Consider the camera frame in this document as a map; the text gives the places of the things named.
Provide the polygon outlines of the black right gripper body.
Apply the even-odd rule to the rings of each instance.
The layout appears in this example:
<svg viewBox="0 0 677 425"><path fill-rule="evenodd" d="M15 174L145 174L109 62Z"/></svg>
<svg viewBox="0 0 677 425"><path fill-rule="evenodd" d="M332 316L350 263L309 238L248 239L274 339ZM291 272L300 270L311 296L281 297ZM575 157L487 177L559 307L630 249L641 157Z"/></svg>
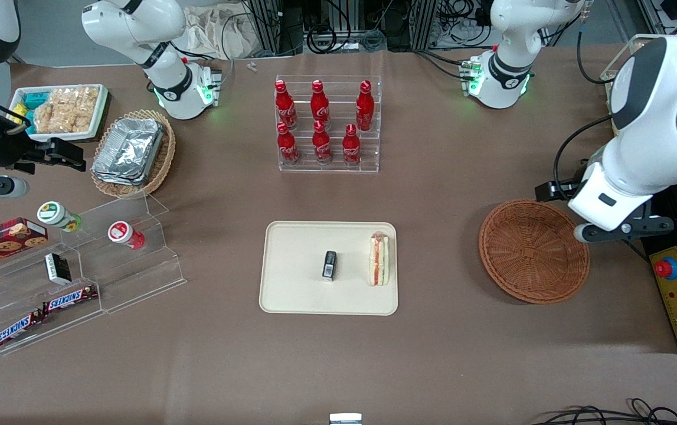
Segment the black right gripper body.
<svg viewBox="0 0 677 425"><path fill-rule="evenodd" d="M44 143L29 138L25 130L18 132L9 119L0 118L0 168L34 174L36 164L50 164Z"/></svg>

